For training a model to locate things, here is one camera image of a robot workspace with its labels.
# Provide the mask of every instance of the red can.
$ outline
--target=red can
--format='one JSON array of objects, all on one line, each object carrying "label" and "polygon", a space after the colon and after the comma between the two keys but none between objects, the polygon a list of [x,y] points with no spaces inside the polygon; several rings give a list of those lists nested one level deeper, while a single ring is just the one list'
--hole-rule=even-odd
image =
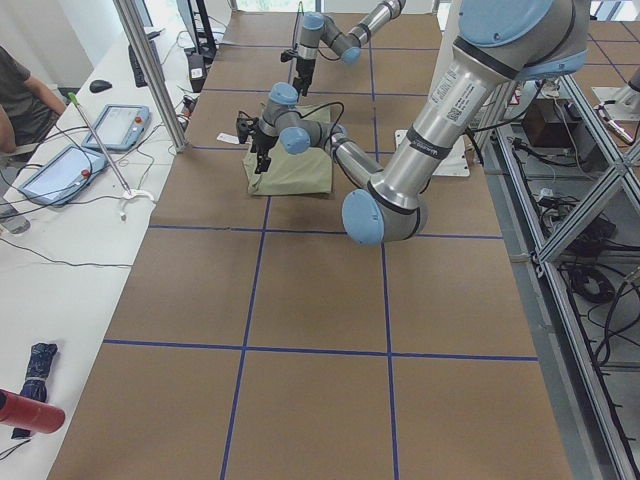
[{"label": "red can", "polygon": [[64,423],[64,411],[53,405],[0,389],[0,423],[40,433],[53,433]]}]

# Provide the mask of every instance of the person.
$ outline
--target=person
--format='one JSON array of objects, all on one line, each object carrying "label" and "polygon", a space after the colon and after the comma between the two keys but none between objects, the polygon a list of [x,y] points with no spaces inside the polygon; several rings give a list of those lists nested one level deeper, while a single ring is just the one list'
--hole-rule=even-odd
[{"label": "person", "polygon": [[0,152],[44,139],[65,104],[0,46]]}]

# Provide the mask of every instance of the green tip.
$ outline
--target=green tip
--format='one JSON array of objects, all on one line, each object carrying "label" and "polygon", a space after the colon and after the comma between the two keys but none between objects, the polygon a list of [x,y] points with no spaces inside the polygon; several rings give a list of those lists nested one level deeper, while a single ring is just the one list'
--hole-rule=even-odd
[{"label": "green tip", "polygon": [[76,98],[74,93],[72,92],[67,93],[67,97],[69,97],[69,100],[71,100],[71,103],[73,103],[76,107],[78,106],[78,99]]}]

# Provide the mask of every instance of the black mouse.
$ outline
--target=black mouse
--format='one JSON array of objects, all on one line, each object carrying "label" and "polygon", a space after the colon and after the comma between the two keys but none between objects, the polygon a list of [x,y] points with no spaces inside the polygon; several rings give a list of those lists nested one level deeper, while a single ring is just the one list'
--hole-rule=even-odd
[{"label": "black mouse", "polygon": [[91,93],[100,93],[104,90],[109,90],[111,87],[113,87],[113,85],[106,80],[94,80],[89,85],[89,90]]}]

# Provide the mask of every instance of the green towel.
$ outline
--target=green towel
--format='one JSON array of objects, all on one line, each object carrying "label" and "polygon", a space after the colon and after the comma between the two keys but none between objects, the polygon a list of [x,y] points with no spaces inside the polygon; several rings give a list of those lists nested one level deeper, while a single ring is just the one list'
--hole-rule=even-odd
[{"label": "green towel", "polygon": [[[303,115],[315,105],[298,107]],[[329,107],[308,117],[309,120],[330,122]],[[269,152],[269,171],[256,174],[256,154],[247,152],[243,164],[249,181],[249,195],[301,195],[331,193],[333,165],[329,155],[320,148],[310,148],[300,155],[289,155],[280,142]]]}]

